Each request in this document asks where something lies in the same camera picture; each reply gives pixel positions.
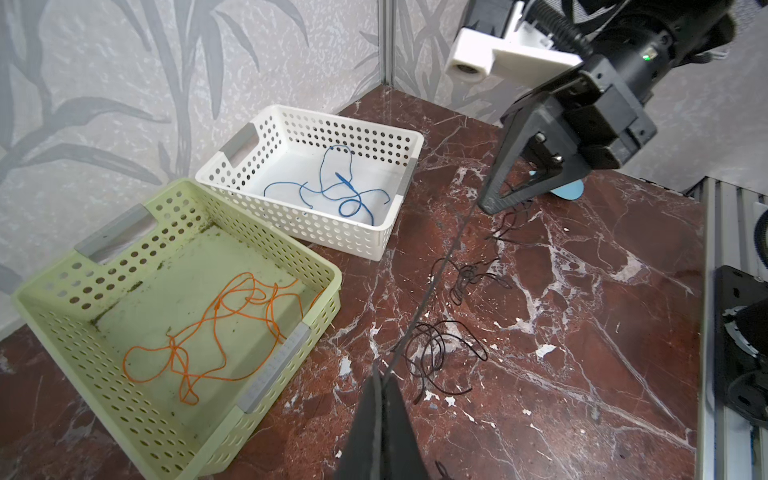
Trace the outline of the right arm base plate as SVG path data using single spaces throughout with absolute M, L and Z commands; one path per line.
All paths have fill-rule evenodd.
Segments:
M 714 395 L 767 426 L 767 284 L 731 266 L 715 272 Z

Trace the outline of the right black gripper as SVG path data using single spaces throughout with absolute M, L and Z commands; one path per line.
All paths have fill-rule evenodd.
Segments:
M 610 61 L 595 55 L 516 100 L 478 205 L 489 215 L 594 169 L 619 169 L 657 134 Z

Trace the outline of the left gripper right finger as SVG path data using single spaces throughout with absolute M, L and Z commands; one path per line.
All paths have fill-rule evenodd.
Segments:
M 399 384 L 393 378 L 383 388 L 380 478 L 429 478 Z

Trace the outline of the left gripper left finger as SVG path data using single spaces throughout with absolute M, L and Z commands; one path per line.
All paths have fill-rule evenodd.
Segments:
M 382 378 L 366 380 L 334 479 L 380 479 L 382 465 Z

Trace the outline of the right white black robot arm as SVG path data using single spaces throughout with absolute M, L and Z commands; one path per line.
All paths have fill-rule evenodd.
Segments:
M 645 111 L 672 69 L 708 62 L 735 36 L 728 1 L 630 1 L 594 39 L 549 5 L 529 15 L 581 64 L 515 101 L 477 203 L 488 215 L 619 169 L 656 135 Z

